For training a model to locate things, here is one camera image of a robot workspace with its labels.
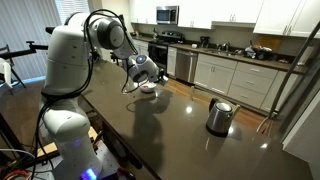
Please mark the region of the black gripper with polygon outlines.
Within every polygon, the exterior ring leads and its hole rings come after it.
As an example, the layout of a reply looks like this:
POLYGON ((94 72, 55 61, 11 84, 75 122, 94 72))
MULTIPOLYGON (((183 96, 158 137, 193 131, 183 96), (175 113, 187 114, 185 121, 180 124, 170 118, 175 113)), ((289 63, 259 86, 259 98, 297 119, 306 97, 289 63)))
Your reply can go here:
POLYGON ((168 77, 165 75, 165 72, 163 69, 159 69, 157 72, 157 83, 165 86, 168 82, 168 77))

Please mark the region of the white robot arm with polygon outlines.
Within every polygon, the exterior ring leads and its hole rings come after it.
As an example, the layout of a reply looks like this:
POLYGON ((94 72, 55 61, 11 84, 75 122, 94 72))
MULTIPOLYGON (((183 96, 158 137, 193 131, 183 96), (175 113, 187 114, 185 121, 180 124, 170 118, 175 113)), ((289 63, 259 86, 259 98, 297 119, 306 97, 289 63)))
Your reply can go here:
POLYGON ((110 10, 76 12, 64 24, 46 31, 51 38, 38 118, 62 157, 53 169, 54 179, 97 180, 102 159, 88 135, 89 119, 78 105, 79 95, 90 83, 97 50, 113 51, 135 83, 164 85, 167 77, 150 57, 137 52, 123 19, 110 10))

